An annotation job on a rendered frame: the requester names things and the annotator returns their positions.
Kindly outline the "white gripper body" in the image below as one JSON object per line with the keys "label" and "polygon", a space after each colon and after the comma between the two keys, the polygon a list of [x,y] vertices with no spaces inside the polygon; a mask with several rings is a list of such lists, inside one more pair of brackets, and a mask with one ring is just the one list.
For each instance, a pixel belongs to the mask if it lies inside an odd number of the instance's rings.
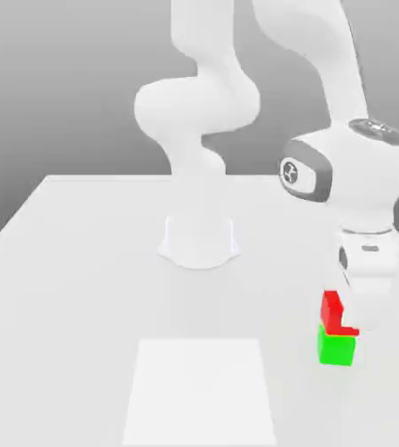
{"label": "white gripper body", "polygon": [[346,282],[341,294],[343,323],[360,331],[376,330],[387,313],[392,278],[349,274],[343,274],[343,278]]}

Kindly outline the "small red cube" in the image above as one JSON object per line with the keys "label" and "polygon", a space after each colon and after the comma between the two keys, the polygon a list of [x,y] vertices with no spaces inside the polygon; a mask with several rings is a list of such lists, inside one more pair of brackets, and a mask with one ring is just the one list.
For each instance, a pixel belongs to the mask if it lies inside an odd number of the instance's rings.
{"label": "small red cube", "polygon": [[342,324],[344,307],[339,294],[336,291],[325,290],[323,292],[320,319],[329,335],[353,336],[360,334],[360,330],[354,327],[346,327]]}

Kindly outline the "small green cube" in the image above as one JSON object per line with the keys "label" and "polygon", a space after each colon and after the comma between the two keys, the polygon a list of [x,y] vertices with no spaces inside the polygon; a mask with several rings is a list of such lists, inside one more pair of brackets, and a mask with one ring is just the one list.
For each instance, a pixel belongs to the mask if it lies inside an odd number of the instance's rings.
{"label": "small green cube", "polygon": [[350,367],[354,359],[354,336],[328,334],[320,324],[317,338],[318,358],[321,364]]}

